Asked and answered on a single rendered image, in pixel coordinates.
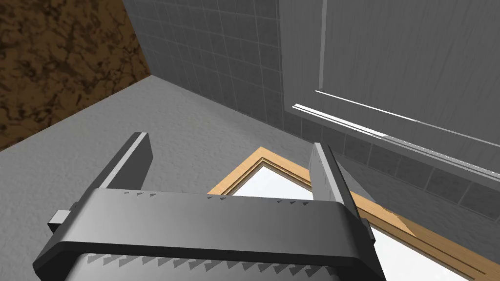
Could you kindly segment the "wooden framed window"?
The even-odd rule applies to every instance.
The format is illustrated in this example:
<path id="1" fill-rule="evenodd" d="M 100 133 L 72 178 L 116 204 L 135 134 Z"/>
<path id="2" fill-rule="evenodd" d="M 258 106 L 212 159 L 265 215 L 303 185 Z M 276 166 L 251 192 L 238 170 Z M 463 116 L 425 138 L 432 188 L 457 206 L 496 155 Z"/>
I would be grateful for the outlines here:
<path id="1" fill-rule="evenodd" d="M 308 169 L 259 147 L 211 194 L 306 200 L 313 197 Z M 375 236 L 387 281 L 500 281 L 500 265 L 358 194 L 361 217 Z"/>

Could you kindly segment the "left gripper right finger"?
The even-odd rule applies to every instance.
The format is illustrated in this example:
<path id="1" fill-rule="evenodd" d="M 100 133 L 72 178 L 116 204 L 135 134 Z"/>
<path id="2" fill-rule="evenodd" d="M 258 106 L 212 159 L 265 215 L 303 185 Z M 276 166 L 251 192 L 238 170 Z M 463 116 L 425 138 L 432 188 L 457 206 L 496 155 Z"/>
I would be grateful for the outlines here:
<path id="1" fill-rule="evenodd" d="M 357 219 L 360 218 L 350 190 L 328 145 L 313 143 L 309 175 L 314 200 L 341 203 Z"/>

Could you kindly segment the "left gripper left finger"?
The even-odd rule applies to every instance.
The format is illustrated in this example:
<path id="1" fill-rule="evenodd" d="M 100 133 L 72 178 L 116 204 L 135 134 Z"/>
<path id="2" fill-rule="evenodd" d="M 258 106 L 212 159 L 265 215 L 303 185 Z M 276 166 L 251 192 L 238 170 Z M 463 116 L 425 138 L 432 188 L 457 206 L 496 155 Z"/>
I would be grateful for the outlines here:
<path id="1" fill-rule="evenodd" d="M 135 132 L 95 179 L 95 187 L 141 190 L 152 160 L 149 134 Z"/>

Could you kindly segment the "grey panelled cupboard door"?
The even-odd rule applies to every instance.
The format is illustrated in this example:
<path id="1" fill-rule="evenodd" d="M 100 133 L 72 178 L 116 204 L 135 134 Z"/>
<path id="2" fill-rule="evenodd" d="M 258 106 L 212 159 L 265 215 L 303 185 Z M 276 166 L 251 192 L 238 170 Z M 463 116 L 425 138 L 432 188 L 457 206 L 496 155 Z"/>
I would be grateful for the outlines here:
<path id="1" fill-rule="evenodd" d="M 278 0 L 285 109 L 500 191 L 500 0 Z"/>

